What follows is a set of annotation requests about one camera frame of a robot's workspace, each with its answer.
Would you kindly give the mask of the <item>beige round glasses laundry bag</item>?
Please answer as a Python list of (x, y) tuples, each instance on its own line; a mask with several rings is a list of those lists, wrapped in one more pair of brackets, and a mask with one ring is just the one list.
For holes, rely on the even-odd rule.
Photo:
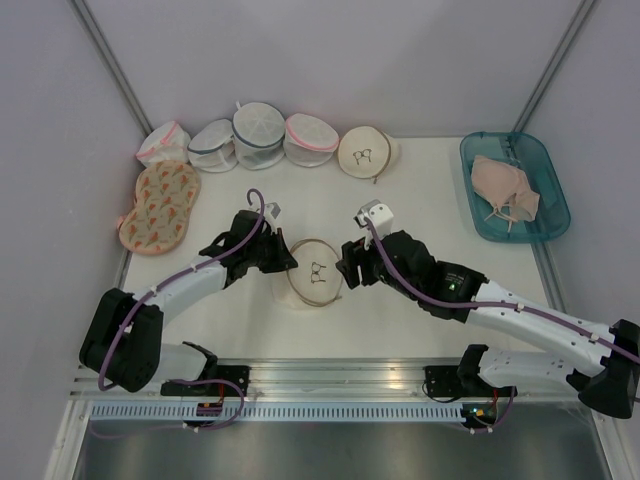
[(328, 307), (341, 299), (343, 277), (336, 268), (337, 251), (326, 241), (307, 238), (290, 250), (298, 266), (277, 273), (271, 288), (274, 300), (290, 309)]

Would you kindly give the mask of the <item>pale pink bra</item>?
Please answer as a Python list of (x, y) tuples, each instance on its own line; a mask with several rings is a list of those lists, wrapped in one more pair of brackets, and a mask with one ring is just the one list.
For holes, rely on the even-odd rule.
[(540, 195), (531, 188), (523, 170), (476, 155), (471, 182), (474, 192), (491, 206), (485, 222), (492, 217), (502, 219), (507, 222), (510, 233), (514, 223), (536, 219)]

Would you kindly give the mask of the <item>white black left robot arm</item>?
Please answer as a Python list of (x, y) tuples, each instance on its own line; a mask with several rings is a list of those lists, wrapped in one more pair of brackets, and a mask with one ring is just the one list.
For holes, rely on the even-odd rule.
[(218, 358), (193, 342), (167, 344), (165, 328), (184, 311), (222, 292), (256, 268), (263, 274), (295, 269), (278, 224), (280, 207), (239, 211), (184, 269), (137, 293), (112, 288), (103, 294), (79, 353), (98, 375), (98, 387), (135, 393), (160, 382), (168, 394), (206, 396), (221, 377)]

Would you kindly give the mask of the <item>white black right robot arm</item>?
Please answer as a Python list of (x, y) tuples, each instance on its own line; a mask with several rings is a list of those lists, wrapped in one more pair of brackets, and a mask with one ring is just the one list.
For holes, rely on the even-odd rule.
[(560, 354), (574, 368), (569, 383), (581, 401), (615, 418), (631, 417), (639, 383), (637, 324), (620, 320), (607, 326), (528, 305), (480, 272), (435, 259), (404, 231), (343, 244), (336, 268), (351, 289), (381, 282), (434, 317), (478, 320)]

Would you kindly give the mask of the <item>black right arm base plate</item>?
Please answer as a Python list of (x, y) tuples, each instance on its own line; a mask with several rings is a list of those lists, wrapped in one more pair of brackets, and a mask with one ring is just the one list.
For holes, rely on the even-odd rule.
[(494, 387), (476, 373), (459, 373), (456, 365), (425, 366), (423, 388), (439, 402), (451, 403), (468, 398), (508, 398), (510, 387)]

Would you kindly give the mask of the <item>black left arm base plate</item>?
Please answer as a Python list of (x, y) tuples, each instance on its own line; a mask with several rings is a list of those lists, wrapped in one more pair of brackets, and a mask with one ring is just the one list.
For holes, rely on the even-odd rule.
[(246, 395), (250, 380), (247, 365), (212, 364), (195, 380), (168, 380), (160, 389), (164, 397), (230, 397)]

